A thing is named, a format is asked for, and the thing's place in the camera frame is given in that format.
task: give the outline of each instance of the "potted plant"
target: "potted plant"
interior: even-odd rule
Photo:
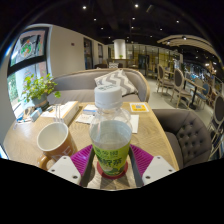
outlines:
[[[54,90],[54,86],[57,85],[57,83],[52,81],[53,76],[51,76],[50,73],[47,74],[46,79],[41,77],[31,81],[33,77],[34,74],[24,79],[26,84],[24,86],[24,91],[22,92],[22,95],[25,94],[23,100],[26,100],[27,103],[32,100],[35,108],[41,107],[41,109],[44,111],[49,106],[47,95]],[[56,91],[54,95],[55,97],[60,98],[61,93]]]

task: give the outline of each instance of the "flower pot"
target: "flower pot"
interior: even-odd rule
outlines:
[[[49,106],[49,102],[47,101],[47,95],[46,94],[43,94],[41,96],[41,99],[33,98],[32,102],[33,102],[35,108],[41,107],[42,111],[46,110]]]

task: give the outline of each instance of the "gray sofa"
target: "gray sofa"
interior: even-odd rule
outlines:
[[[153,109],[180,169],[208,161],[211,137],[201,119],[189,110]]]
[[[68,101],[94,102],[95,78],[106,75],[117,69],[92,69],[63,75],[54,79],[58,85],[55,91],[61,92],[60,98],[55,98],[53,93],[48,95],[49,104],[65,104]],[[130,94],[123,98],[123,102],[148,102],[150,89],[149,84],[143,75],[133,69],[123,69],[128,79],[138,90],[138,95]]]

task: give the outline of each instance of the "bottle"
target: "bottle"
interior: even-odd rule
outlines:
[[[121,87],[113,84],[95,88],[98,108],[90,124],[89,135],[103,172],[120,175],[125,167],[132,135],[130,114],[121,109]]]

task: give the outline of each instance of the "bottle label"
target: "bottle label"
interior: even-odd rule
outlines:
[[[117,176],[124,170],[128,156],[130,141],[120,149],[103,150],[93,145],[94,152],[103,172],[110,176]]]

